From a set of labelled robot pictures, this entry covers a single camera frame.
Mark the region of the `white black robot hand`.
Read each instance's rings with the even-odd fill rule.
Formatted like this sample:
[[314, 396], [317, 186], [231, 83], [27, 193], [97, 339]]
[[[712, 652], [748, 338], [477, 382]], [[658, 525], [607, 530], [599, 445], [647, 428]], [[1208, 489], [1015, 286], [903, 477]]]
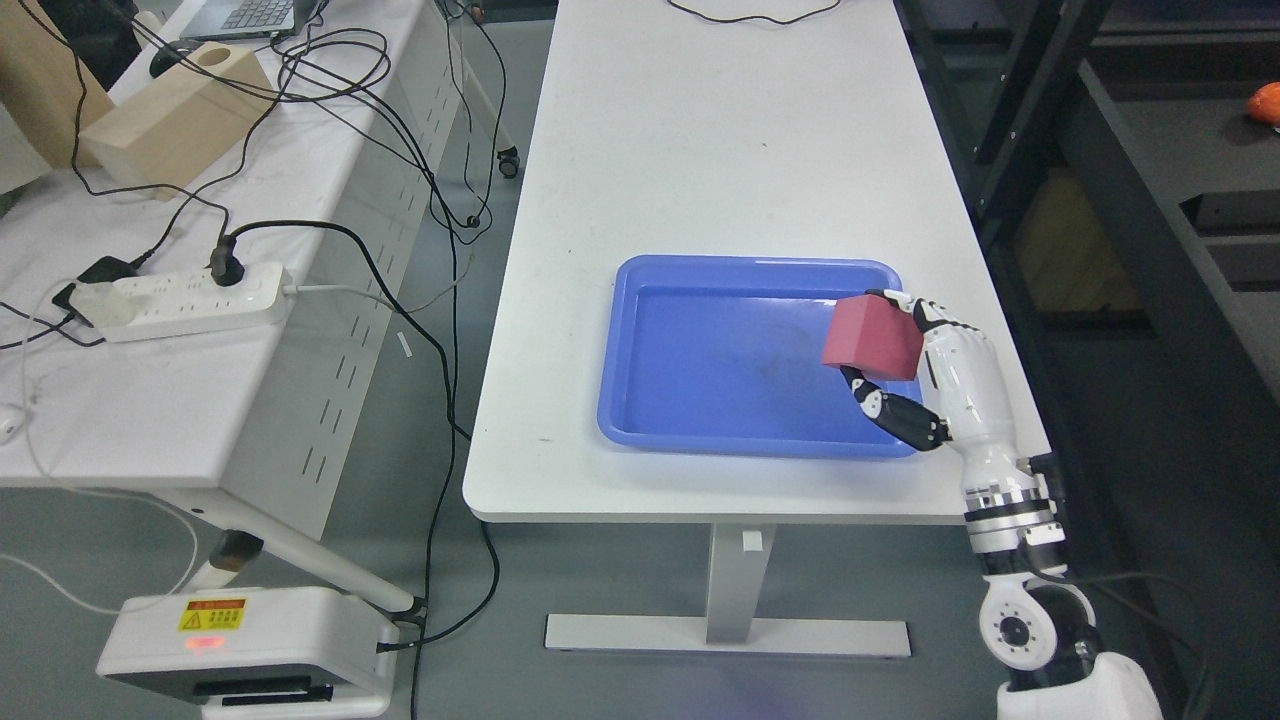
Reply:
[[864, 293], [909, 313], [924, 343], [913, 380], [872, 379], [855, 368], [838, 369], [863, 414], [915, 450], [947, 445], [959, 452], [963, 493], [973, 507], [1030, 493], [1037, 482], [1019, 465], [1009, 392], [986, 333], [933, 300], [899, 290]]

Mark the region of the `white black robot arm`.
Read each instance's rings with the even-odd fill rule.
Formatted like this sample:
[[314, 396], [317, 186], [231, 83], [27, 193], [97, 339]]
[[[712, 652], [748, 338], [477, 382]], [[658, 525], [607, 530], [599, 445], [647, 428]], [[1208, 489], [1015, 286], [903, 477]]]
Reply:
[[1039, 482], [1004, 448], [963, 461], [966, 533], [986, 597], [978, 628], [1009, 673], [998, 719], [1161, 719], [1146, 671], [1105, 648], [1094, 609], [1066, 578], [1066, 536]]

